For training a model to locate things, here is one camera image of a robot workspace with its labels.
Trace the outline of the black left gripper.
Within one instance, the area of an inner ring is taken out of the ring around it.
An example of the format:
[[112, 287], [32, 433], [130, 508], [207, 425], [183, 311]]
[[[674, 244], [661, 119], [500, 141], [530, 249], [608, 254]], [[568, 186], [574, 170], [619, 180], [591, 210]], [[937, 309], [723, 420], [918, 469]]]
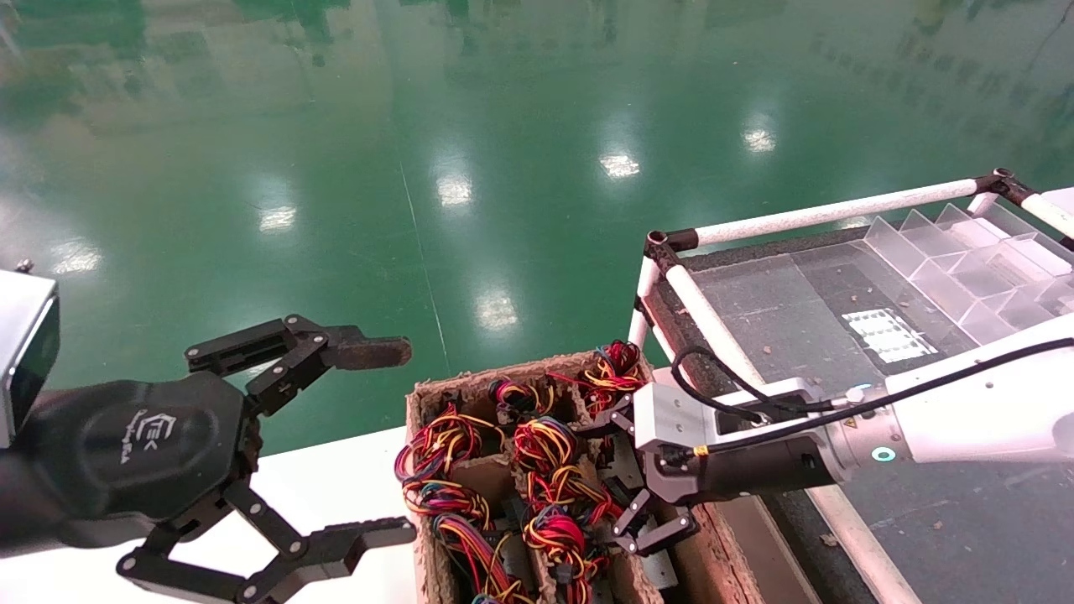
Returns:
[[[253, 415], [279, 412], [330, 368], [405, 366], [412, 356], [407, 337], [367, 337], [355, 325], [288, 315], [193, 345], [185, 353], [193, 374], [178, 382], [49, 391], [23, 428], [21, 494], [67, 523], [176, 519], [256, 466], [248, 452], [258, 443]], [[265, 368], [247, 383], [247, 397], [222, 379], [253, 366]], [[274, 547], [264, 569], [244, 577], [171, 559], [182, 540], [207, 527], [208, 507], [198, 505], [200, 515], [186, 524], [156, 524], [116, 572], [145, 591], [195, 603], [287, 603], [309, 584], [352, 576], [371, 549], [417, 536], [404, 517], [300, 535], [246, 481], [227, 486], [211, 506], [238, 513]]]

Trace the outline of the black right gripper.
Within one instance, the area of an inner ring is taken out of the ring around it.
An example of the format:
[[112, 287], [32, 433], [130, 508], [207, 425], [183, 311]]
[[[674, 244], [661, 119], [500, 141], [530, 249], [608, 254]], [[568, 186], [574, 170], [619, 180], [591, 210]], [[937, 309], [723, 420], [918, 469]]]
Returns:
[[[625, 394], [611, 408], [599, 409], [587, 425], [580, 425], [579, 437], [597, 440], [620, 433], [633, 436], [633, 394]], [[816, 441], [809, 436], [777, 440], [744, 450], [693, 456], [680, 464], [645, 452], [644, 480], [647, 488], [638, 491], [613, 523], [613, 542], [626, 553], [638, 557], [661, 553], [701, 531], [701, 524], [687, 506], [674, 506], [674, 518], [641, 534], [650, 508], [659, 498], [668, 504], [717, 503], [837, 484], [825, 466]]]

